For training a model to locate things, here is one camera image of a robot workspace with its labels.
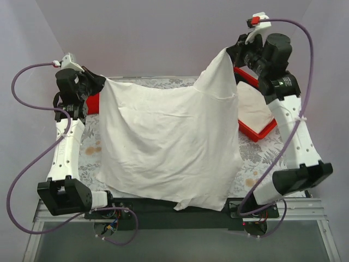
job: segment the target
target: white towel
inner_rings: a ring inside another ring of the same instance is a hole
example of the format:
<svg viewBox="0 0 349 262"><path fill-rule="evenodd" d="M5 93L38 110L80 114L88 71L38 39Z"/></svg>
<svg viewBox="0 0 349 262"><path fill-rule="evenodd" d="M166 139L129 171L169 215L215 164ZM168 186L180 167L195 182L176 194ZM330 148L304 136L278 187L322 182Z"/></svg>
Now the white towel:
<svg viewBox="0 0 349 262"><path fill-rule="evenodd" d="M239 120L259 134L273 119L264 96L249 84L238 83Z"/></svg>
<svg viewBox="0 0 349 262"><path fill-rule="evenodd" d="M97 179L121 192L221 210L242 159L233 66L223 49L193 86L160 90L107 79Z"/></svg>

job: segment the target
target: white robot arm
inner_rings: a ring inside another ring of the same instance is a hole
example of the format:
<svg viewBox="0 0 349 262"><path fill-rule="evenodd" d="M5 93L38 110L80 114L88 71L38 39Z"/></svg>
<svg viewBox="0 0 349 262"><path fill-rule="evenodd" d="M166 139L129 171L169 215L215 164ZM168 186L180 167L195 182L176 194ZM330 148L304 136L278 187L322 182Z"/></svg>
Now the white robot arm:
<svg viewBox="0 0 349 262"><path fill-rule="evenodd" d="M235 67L247 66L258 75L258 90L278 123L283 142L300 122L285 151L288 169L273 172L271 181L259 185L247 199L244 213L293 192L312 188L333 172L331 163L324 164L315 150L305 119L299 119L300 88L296 78L286 70L292 52L291 40L274 33L268 35L263 44L261 33L271 26L270 21L260 22L263 19L268 19L265 13L253 15L247 21L252 32L240 35L227 52Z"/></svg>
<svg viewBox="0 0 349 262"><path fill-rule="evenodd" d="M102 90L105 78L80 67L70 53L55 63L62 70L56 74L59 93L53 106L69 113L71 125L64 135L68 119L56 111L57 139L62 135L65 137L55 148L51 170L46 182L38 184L38 194L54 216L111 206L111 193L91 191L80 182L78 172L80 141L88 110L86 99Z"/></svg>

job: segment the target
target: red container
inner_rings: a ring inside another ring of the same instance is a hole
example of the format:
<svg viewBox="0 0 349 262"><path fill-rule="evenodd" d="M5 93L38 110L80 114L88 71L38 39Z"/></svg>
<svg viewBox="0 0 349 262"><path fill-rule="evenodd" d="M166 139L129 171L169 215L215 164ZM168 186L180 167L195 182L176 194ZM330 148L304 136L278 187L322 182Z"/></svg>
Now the red container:
<svg viewBox="0 0 349 262"><path fill-rule="evenodd" d="M254 88L258 89L258 80L255 79L253 76L250 76L245 71L241 70L240 68L235 67L234 72L240 75L243 79L246 80L248 84L253 86ZM243 122L239 120L239 130L241 133L248 136L253 142L257 142L258 140L261 140L267 136L267 134L270 133L276 127L276 120L273 119L259 134L254 132L251 128L246 126Z"/></svg>
<svg viewBox="0 0 349 262"><path fill-rule="evenodd" d="M245 71L240 68L234 68L234 72L240 75L248 84L253 86L254 88L258 88L258 80L253 76L250 76ZM86 101L88 106L88 115L98 114L99 113L99 94L95 96L89 97ZM253 142L257 142L267 136L276 127L276 120L272 120L259 134L254 132L251 128L246 126L243 122L239 120L239 130L248 136Z"/></svg>

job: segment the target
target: stain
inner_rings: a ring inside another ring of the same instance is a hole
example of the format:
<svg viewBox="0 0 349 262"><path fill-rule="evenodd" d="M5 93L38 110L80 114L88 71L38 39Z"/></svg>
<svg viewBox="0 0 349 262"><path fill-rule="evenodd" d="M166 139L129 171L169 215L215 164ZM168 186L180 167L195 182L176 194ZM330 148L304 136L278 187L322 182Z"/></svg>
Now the stain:
<svg viewBox="0 0 349 262"><path fill-rule="evenodd" d="M248 187L253 187L257 181L258 180L254 180L254 179L248 178L248 179L245 180L245 184Z"/></svg>
<svg viewBox="0 0 349 262"><path fill-rule="evenodd" d="M86 148L86 150L85 150L86 155L90 156L93 153L94 153L94 147L90 146L90 147Z"/></svg>

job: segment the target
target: white plastic casing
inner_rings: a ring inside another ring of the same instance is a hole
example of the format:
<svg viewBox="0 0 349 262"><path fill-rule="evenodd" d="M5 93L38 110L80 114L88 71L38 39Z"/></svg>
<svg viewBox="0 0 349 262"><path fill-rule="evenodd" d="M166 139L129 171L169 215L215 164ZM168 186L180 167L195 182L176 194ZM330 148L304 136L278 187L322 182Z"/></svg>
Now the white plastic casing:
<svg viewBox="0 0 349 262"><path fill-rule="evenodd" d="M80 67L75 60L75 56L72 53L67 53L61 62L61 69L71 68L75 71L84 72L82 67Z"/></svg>
<svg viewBox="0 0 349 262"><path fill-rule="evenodd" d="M259 16L260 20L269 18L269 16L267 16L265 12L254 14L252 17L256 16ZM253 31L249 33L249 35L246 38L245 44L252 43L255 40L256 35L263 35L266 32L266 30L268 30L271 26L272 23L270 22L259 23L257 26L254 27Z"/></svg>
<svg viewBox="0 0 349 262"><path fill-rule="evenodd" d="M296 120L299 119L301 99L297 96L287 96L285 100L276 99L268 106L278 123L281 138L285 142L290 136ZM301 164L306 166L318 165L319 160L321 160L321 157L312 144L306 123L301 120L286 150L287 168L299 168Z"/></svg>
<svg viewBox="0 0 349 262"><path fill-rule="evenodd" d="M105 207L108 205L107 193L105 191L91 191L92 193L92 207L93 209L98 209L100 207Z"/></svg>
<svg viewBox="0 0 349 262"><path fill-rule="evenodd" d="M62 119L56 122L57 139L60 138L66 129L68 119ZM70 175L71 178L79 178L78 161L80 140L85 125L80 120L72 120L71 126L66 137L56 146L53 155L51 170L47 178L53 181L64 180L65 176Z"/></svg>

